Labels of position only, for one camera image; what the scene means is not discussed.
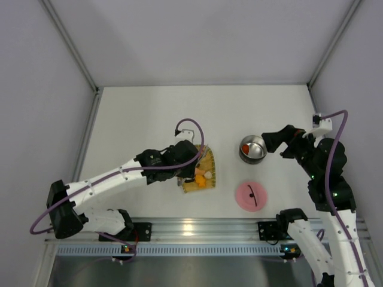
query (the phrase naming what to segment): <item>orange object in pot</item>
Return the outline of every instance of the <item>orange object in pot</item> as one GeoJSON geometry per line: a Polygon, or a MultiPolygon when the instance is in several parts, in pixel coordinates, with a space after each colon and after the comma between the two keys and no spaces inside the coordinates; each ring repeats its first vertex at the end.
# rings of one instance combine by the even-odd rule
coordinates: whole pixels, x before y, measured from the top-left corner
{"type": "Polygon", "coordinates": [[[243,145],[242,146],[242,151],[244,152],[245,155],[249,155],[249,146],[248,145],[243,145]]]}

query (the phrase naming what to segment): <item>white table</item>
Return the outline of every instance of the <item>white table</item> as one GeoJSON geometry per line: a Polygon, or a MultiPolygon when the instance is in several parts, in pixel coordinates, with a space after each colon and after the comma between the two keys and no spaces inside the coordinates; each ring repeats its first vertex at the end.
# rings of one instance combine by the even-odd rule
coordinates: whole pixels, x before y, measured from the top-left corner
{"type": "MultiPolygon", "coordinates": [[[[215,189],[184,194],[171,179],[127,190],[98,207],[152,218],[273,218],[283,209],[300,207],[316,218],[307,189],[309,178],[294,160],[279,156],[286,145],[255,166],[238,155],[244,136],[276,132],[287,124],[310,129],[313,113],[306,86],[104,88],[81,179],[113,169],[147,148],[174,144],[176,123],[193,118],[214,153],[215,189]],[[261,183],[268,192],[268,202],[258,212],[244,211],[235,201],[236,188],[247,180],[261,183]]],[[[194,142],[200,142],[192,124],[181,128],[194,129],[194,142]]]]}

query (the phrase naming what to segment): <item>silver pot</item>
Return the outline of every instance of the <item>silver pot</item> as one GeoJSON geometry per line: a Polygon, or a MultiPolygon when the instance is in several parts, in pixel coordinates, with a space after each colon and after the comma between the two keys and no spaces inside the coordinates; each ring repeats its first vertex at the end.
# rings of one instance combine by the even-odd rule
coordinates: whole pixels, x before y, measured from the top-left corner
{"type": "Polygon", "coordinates": [[[260,136],[247,136],[239,145],[239,156],[249,164],[256,164],[268,154],[266,144],[260,136]]]}

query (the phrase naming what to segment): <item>gray wall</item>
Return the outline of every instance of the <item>gray wall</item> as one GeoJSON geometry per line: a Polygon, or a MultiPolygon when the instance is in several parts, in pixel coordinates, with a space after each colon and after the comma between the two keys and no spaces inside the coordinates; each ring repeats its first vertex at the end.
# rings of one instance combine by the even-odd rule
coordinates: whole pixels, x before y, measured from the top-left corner
{"type": "Polygon", "coordinates": [[[307,83],[351,0],[52,0],[99,86],[307,83]]]}
{"type": "Polygon", "coordinates": [[[44,236],[29,227],[70,178],[92,99],[39,2],[1,1],[1,286],[31,285],[44,236]]]}
{"type": "Polygon", "coordinates": [[[364,1],[315,83],[319,110],[349,110],[347,180],[383,257],[383,1],[364,1]]]}

